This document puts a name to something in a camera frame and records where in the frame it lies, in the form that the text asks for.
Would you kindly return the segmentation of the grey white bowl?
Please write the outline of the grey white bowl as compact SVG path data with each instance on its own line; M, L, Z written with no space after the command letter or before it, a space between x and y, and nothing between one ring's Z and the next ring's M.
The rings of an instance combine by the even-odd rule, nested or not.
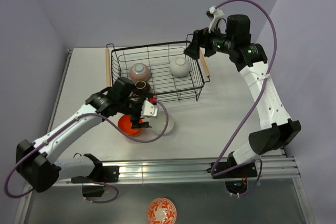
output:
M170 62L169 69L174 77L184 77L189 74L190 64L185 58L177 57Z

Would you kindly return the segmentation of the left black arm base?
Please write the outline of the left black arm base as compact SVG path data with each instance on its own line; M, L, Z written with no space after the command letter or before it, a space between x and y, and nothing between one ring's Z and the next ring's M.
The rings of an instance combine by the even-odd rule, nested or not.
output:
M116 183L119 180L119 166L102 166L96 177L73 177L72 184L82 184L82 195L92 200L107 200L115 197L119 192L107 184Z

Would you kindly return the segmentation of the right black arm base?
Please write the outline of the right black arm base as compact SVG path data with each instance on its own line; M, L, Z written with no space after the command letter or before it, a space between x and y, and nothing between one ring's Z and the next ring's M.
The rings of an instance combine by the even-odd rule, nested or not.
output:
M229 181L225 181L226 190L230 195L240 197L259 183L262 168L262 162L257 172L255 162L237 165L234 160L227 160L219 162L217 165L212 162L206 172L211 175L212 179L229 179Z

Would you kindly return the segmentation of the brown bowl beige inside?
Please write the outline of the brown bowl beige inside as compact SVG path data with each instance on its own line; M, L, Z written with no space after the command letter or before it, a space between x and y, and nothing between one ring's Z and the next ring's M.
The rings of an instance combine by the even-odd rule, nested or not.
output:
M151 86L143 80L139 80L134 84L132 92L137 96L147 95L150 93Z

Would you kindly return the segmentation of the black white patterned bowl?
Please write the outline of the black white patterned bowl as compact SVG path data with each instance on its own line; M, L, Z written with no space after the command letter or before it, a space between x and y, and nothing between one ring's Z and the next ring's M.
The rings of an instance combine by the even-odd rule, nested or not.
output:
M148 81L151 77L150 69L143 63L136 63L130 69L130 78L132 81Z

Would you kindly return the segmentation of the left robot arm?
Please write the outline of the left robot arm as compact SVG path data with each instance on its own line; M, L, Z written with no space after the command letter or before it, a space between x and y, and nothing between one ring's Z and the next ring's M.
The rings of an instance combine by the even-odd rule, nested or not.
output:
M151 103L153 97L150 88L119 77L113 86L92 94L74 115L51 132L32 142L21 141L16 148L16 170L39 193L66 178L102 182L102 161L92 154L69 161L60 160L60 155L90 129L117 113L130 116L134 129L149 128L142 119L157 115L158 107Z

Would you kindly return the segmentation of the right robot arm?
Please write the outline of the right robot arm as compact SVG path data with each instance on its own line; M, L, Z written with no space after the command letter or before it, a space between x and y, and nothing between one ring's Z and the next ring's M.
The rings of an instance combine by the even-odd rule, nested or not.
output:
M225 171L237 177L245 171L245 165L261 155L287 146L301 131L301 124L292 120L281 102L270 75L271 63L262 45L251 42L248 16L228 16L225 33L218 27L195 30L184 53L197 60L201 48L207 57L217 52L229 55L251 92L254 104L250 110L258 112L261 129L250 133L247 143L231 152L227 160Z

